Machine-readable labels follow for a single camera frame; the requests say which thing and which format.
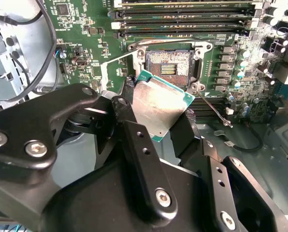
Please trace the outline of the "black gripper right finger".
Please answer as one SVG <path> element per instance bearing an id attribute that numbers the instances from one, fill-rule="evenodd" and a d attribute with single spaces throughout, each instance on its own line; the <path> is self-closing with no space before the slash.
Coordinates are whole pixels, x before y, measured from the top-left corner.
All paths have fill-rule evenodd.
<path id="1" fill-rule="evenodd" d="M 180 165 L 198 175 L 203 222 L 211 232 L 286 232 L 288 220 L 245 165 L 202 138 L 182 114 L 169 130 Z"/>

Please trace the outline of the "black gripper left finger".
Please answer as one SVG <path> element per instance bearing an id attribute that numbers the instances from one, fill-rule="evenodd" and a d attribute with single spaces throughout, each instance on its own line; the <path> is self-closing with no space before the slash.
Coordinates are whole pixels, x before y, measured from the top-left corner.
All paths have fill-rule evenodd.
<path id="1" fill-rule="evenodd" d="M 167 225 L 178 203 L 145 126 L 128 100 L 98 96 L 74 84 L 0 111 L 0 212 L 24 225 L 42 225 L 43 212 L 61 190 L 52 178 L 57 148 L 70 138 L 67 123 L 86 114 L 76 132 L 95 134 L 105 162 L 124 161 L 140 213 Z"/>

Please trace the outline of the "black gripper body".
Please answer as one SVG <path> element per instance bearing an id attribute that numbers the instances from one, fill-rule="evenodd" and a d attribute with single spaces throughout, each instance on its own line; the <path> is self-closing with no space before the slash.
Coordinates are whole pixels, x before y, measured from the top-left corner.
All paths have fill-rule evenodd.
<path id="1" fill-rule="evenodd" d="M 147 222 L 121 159 L 111 162 L 57 192 L 42 216 L 44 232 L 213 232 L 204 209 L 200 179 L 161 163 L 178 202 L 176 217 L 164 227 Z"/>

